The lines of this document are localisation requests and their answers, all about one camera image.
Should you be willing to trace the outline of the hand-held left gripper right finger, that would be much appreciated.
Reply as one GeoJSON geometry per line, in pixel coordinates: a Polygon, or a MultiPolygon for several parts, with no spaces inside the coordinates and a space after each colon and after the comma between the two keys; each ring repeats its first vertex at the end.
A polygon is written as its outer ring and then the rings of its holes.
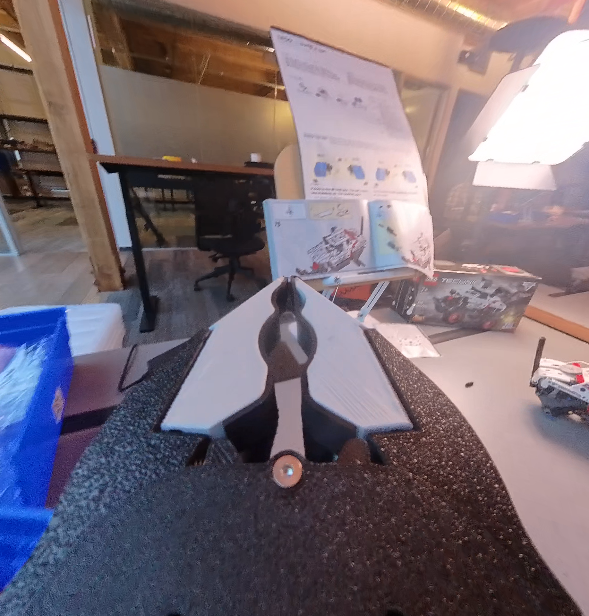
{"type": "Polygon", "coordinates": [[[414,425],[371,348],[365,328],[306,282],[291,278],[301,317],[311,326],[311,400],[356,435],[411,431],[414,425]]]}

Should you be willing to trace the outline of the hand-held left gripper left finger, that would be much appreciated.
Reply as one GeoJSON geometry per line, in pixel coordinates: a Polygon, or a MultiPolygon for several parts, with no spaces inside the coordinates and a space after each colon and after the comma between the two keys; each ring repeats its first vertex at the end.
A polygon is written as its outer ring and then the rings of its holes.
{"type": "Polygon", "coordinates": [[[287,278],[278,278],[209,328],[161,420],[161,431],[221,437],[227,423],[261,401],[278,340],[278,301],[287,289],[287,278]]]}

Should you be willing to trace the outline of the white lego vehicle model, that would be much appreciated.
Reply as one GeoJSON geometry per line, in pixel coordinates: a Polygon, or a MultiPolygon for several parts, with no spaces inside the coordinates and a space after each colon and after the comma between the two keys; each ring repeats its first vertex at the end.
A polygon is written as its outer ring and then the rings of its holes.
{"type": "Polygon", "coordinates": [[[589,422],[589,362],[561,362],[543,357],[546,338],[537,343],[530,387],[543,411],[554,418],[575,416],[589,422]]]}

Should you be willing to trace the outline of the lego sticker sheet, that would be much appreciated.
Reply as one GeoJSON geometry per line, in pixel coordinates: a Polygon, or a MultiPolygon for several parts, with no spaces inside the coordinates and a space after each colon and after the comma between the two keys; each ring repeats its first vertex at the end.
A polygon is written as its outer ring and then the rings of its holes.
{"type": "Polygon", "coordinates": [[[416,325],[378,323],[375,325],[375,329],[408,359],[438,358],[441,356],[433,343],[416,325]]]}

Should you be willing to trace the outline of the lego set box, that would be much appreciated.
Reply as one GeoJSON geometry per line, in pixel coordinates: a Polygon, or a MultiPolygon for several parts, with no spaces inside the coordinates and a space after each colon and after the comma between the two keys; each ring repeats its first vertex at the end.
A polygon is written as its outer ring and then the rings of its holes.
{"type": "Polygon", "coordinates": [[[392,308],[414,325],[514,333],[540,281],[514,266],[445,264],[400,282],[392,308]]]}

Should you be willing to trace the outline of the lego instruction booklet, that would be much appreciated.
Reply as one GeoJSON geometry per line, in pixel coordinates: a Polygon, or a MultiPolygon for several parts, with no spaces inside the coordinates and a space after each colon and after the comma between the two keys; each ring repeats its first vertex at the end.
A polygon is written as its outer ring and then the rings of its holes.
{"type": "Polygon", "coordinates": [[[422,203],[267,199],[262,206],[274,279],[434,273],[432,218],[422,203]]]}

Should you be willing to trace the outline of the black office chair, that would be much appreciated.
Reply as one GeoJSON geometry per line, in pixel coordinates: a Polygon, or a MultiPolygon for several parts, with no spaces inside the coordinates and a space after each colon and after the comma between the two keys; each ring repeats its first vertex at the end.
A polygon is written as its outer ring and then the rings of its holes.
{"type": "Polygon", "coordinates": [[[201,291],[201,283],[227,275],[226,299],[235,301],[232,284],[238,273],[254,280],[254,269],[244,266],[241,259],[265,248],[260,237],[261,216],[259,194],[254,181],[244,175],[215,175],[202,181],[194,189],[195,238],[198,250],[208,252],[216,264],[193,282],[194,291],[201,291]]]}

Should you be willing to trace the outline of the clear plastic bag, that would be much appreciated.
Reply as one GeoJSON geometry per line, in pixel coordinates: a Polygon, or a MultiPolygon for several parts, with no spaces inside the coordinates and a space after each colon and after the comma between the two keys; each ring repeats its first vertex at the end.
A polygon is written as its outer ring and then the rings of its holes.
{"type": "Polygon", "coordinates": [[[43,336],[16,347],[0,343],[0,459],[20,449],[51,342],[43,336]]]}

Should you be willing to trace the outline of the wooden desk with black legs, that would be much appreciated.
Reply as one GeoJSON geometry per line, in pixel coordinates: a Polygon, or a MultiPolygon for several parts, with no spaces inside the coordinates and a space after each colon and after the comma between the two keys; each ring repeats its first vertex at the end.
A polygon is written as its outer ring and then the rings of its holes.
{"type": "MultiPolygon", "coordinates": [[[[154,331],[159,313],[159,298],[152,295],[150,291],[143,247],[136,224],[136,213],[142,212],[141,216],[145,221],[145,225],[157,239],[159,248],[166,246],[166,240],[157,227],[155,227],[150,216],[142,209],[141,201],[137,197],[135,189],[185,190],[186,193],[193,196],[193,203],[195,204],[193,192],[202,181],[215,175],[247,175],[254,181],[259,194],[258,209],[261,216],[260,221],[263,217],[262,202],[266,198],[275,197],[274,170],[267,166],[257,166],[254,164],[228,166],[118,155],[94,155],[93,158],[108,174],[115,174],[120,183],[126,221],[131,237],[131,252],[134,258],[142,303],[142,316],[139,322],[139,331],[141,333],[154,331]]],[[[267,285],[267,281],[256,273],[255,275],[258,279],[251,279],[259,288],[267,285]]]]}

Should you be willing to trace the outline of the blue plastic storage bin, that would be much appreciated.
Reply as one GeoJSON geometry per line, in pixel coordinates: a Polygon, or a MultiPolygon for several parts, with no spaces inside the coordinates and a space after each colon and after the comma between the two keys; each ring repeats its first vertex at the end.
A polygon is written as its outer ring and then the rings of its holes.
{"type": "Polygon", "coordinates": [[[48,526],[46,507],[73,374],[65,309],[0,316],[0,343],[52,336],[20,449],[0,459],[0,592],[27,562],[48,526]]]}

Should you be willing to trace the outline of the printed instruction sheet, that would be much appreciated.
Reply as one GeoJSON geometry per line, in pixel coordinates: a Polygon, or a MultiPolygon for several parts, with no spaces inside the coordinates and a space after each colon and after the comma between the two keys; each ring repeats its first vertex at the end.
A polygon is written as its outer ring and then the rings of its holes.
{"type": "Polygon", "coordinates": [[[393,71],[287,30],[270,38],[298,139],[304,196],[428,205],[393,71]]]}

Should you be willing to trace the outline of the wooden pillar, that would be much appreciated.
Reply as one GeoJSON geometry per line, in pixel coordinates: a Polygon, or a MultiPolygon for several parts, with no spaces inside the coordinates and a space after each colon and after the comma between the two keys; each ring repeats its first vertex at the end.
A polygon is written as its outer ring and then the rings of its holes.
{"type": "Polygon", "coordinates": [[[57,1],[14,1],[32,72],[99,291],[124,288],[123,269],[57,1]]]}

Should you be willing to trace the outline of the bright studio light panel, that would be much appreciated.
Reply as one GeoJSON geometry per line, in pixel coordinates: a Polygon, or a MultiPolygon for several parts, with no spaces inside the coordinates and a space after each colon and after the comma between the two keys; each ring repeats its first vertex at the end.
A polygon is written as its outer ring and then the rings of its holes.
{"type": "Polygon", "coordinates": [[[589,187],[589,29],[561,33],[507,74],[463,142],[476,187],[589,187]]]}

